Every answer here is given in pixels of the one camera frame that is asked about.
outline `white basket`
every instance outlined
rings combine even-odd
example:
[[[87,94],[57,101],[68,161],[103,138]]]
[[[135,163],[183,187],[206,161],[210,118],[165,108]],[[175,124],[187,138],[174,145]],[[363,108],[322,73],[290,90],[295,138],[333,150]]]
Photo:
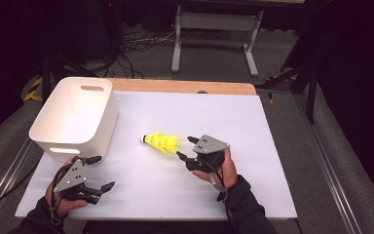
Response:
[[[59,162],[72,156],[105,156],[118,107],[110,81],[67,77],[59,81],[29,137]]]

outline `black sleeve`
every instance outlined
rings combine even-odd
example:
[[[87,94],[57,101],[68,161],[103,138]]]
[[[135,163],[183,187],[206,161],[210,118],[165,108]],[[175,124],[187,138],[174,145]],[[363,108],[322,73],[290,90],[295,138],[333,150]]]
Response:
[[[9,232],[9,234],[56,234],[57,226],[51,224],[50,206],[45,198],[41,198],[36,204],[36,208],[28,213],[19,226]]]
[[[225,206],[237,233],[277,233],[265,217],[264,208],[257,203],[250,191],[250,184],[241,175],[238,175],[238,182],[228,189]]]

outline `white paper sheet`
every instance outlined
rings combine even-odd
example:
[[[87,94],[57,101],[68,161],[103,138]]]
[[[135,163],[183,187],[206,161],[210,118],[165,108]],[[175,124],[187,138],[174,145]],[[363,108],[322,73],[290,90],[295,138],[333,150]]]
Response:
[[[231,145],[238,173],[270,218],[296,217],[278,152],[258,96],[116,92],[119,113],[104,160],[88,167],[88,187],[116,184],[97,205],[70,212],[78,219],[226,219],[218,192],[193,176],[175,155],[140,142],[163,131],[178,135],[180,151],[196,157],[187,137],[206,134]],[[34,209],[61,166],[44,153],[16,216]]]

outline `bin handle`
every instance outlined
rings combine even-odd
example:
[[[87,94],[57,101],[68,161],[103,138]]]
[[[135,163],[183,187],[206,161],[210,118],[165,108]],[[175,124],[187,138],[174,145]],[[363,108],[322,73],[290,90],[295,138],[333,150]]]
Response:
[[[75,154],[78,155],[81,152],[78,149],[70,149],[70,148],[50,148],[51,151],[54,153],[66,153],[66,154]]]
[[[102,87],[99,87],[99,86],[81,86],[81,89],[82,90],[85,90],[85,91],[97,91],[97,92],[103,92],[104,91],[104,88]]]

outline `yellow shuttlecock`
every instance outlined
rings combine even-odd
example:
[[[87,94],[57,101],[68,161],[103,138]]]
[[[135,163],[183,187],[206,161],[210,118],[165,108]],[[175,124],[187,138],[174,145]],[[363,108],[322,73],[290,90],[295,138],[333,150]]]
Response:
[[[151,146],[162,151],[164,154],[169,152],[176,154],[175,152],[178,150],[180,145],[178,136],[164,135],[161,131],[144,136],[142,138],[142,142],[150,144]]]

